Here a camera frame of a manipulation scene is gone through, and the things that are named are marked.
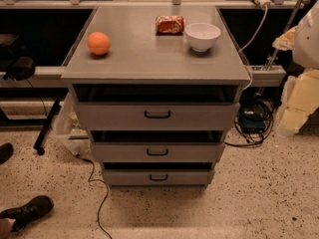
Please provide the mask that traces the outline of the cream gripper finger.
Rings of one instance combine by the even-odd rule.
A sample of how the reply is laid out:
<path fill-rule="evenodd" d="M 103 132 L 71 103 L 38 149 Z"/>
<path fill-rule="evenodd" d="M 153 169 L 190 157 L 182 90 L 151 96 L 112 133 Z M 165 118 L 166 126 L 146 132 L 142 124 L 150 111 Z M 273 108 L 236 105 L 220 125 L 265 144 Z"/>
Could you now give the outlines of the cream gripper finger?
<path fill-rule="evenodd" d="M 296 134 L 319 109 L 319 70 L 306 69 L 298 77 L 289 76 L 278 111 L 280 136 Z"/>
<path fill-rule="evenodd" d="M 293 27 L 276 38 L 272 43 L 272 47 L 281 51 L 293 49 L 296 27 Z"/>

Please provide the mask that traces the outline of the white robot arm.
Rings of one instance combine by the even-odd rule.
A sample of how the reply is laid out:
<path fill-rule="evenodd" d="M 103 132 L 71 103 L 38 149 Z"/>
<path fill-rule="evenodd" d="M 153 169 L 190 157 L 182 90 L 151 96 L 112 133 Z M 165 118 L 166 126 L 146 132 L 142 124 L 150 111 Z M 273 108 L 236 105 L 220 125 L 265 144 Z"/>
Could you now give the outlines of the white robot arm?
<path fill-rule="evenodd" d="M 276 38 L 272 46 L 282 51 L 291 50 L 293 62 L 304 68 L 297 78 L 287 80 L 279 109 L 277 132 L 281 136 L 292 136 L 319 109 L 319 1 L 297 26 Z"/>

